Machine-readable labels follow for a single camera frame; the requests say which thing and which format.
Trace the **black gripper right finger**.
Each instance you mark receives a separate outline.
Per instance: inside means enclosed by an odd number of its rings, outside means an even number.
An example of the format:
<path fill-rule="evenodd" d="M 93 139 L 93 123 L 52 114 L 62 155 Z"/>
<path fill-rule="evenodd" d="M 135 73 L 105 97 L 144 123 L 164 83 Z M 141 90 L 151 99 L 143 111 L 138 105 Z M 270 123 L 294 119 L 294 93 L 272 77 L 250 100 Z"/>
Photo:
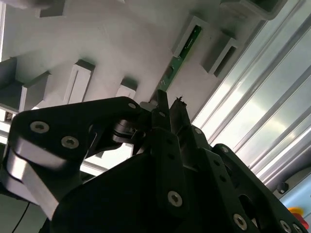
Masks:
<path fill-rule="evenodd" d="M 306 228 L 226 145 L 210 146 L 177 98 L 171 125 L 205 233 L 304 233 Z"/>

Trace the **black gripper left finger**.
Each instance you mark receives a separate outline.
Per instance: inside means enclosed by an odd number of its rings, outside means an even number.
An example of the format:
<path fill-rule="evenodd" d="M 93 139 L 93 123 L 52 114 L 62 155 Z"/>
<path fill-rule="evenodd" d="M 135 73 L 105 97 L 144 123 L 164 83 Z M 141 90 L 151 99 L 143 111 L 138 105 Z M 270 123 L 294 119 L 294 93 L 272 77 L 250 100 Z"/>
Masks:
<path fill-rule="evenodd" d="M 133 145 L 129 159 L 153 150 L 180 155 L 166 93 L 157 91 L 155 101 L 151 111 L 128 97 L 115 97 L 16 115 L 4 169 L 18 187 L 7 189 L 35 202 L 52 220 L 65 197 L 96 178 L 82 181 L 80 166 L 86 158 L 123 143 Z"/>

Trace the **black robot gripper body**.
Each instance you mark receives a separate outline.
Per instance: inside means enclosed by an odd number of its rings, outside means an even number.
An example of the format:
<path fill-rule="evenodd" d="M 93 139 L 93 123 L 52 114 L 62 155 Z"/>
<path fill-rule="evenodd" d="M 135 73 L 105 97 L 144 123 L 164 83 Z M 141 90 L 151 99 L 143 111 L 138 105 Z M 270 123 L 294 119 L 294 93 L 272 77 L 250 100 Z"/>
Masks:
<path fill-rule="evenodd" d="M 54 233 L 204 233 L 181 156 L 151 151 L 73 190 L 52 219 Z"/>

